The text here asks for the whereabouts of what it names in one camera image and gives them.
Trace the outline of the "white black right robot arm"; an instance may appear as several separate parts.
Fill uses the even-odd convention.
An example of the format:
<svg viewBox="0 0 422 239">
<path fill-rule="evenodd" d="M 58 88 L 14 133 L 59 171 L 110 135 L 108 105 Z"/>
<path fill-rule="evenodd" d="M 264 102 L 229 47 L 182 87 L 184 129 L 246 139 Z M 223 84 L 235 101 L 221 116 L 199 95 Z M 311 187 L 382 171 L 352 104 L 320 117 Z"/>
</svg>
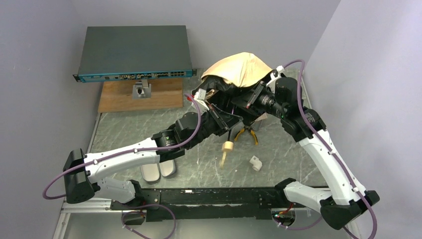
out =
<svg viewBox="0 0 422 239">
<path fill-rule="evenodd" d="M 231 103 L 245 113 L 267 113 L 279 118 L 284 131 L 308 153 L 329 188 L 323 191 L 288 178 L 275 186 L 280 201 L 319 212 L 335 230 L 344 228 L 379 202 L 377 192 L 366 190 L 345 165 L 318 113 L 303 106 L 296 79 L 276 80 L 273 92 L 260 81 L 251 89 L 238 90 Z"/>
</svg>

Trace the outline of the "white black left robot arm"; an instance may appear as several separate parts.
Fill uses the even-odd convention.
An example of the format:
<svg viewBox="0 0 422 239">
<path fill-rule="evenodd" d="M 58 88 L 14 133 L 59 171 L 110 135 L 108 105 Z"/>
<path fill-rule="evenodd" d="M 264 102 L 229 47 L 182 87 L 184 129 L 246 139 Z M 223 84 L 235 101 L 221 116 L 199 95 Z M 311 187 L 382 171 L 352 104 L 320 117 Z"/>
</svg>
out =
<svg viewBox="0 0 422 239">
<path fill-rule="evenodd" d="M 69 154 L 65 172 L 66 201 L 85 202 L 93 197 L 105 198 L 127 205 L 141 205 L 144 197 L 135 180 L 120 181 L 111 175 L 132 167 L 159 164 L 176 159 L 212 134 L 221 136 L 242 121 L 241 116 L 227 113 L 211 105 L 201 115 L 184 114 L 167 129 L 123 148 L 101 153 Z"/>
</svg>

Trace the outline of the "beige umbrella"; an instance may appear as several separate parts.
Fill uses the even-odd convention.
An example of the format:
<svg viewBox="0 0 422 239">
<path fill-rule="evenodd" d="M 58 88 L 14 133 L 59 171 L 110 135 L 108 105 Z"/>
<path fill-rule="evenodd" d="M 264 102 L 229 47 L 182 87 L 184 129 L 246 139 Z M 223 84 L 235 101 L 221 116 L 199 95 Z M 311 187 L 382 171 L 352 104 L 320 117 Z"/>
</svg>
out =
<svg viewBox="0 0 422 239">
<path fill-rule="evenodd" d="M 227 94 L 229 86 L 246 88 L 255 86 L 259 81 L 267 84 L 272 70 L 273 68 L 253 53 L 237 53 L 217 61 L 206 69 L 200 77 L 201 83 L 192 90 L 191 94 L 194 95 L 198 89 L 206 91 L 214 89 L 216 93 L 208 99 L 208 102 L 234 114 L 235 106 L 230 103 Z M 227 152 L 233 150 L 234 142 L 238 141 L 244 132 L 248 132 L 254 139 L 254 144 L 258 145 L 258 137 L 253 129 L 254 120 L 243 120 L 242 123 L 243 127 L 235 136 L 229 135 L 227 141 L 223 144 L 224 156 Z"/>
</svg>

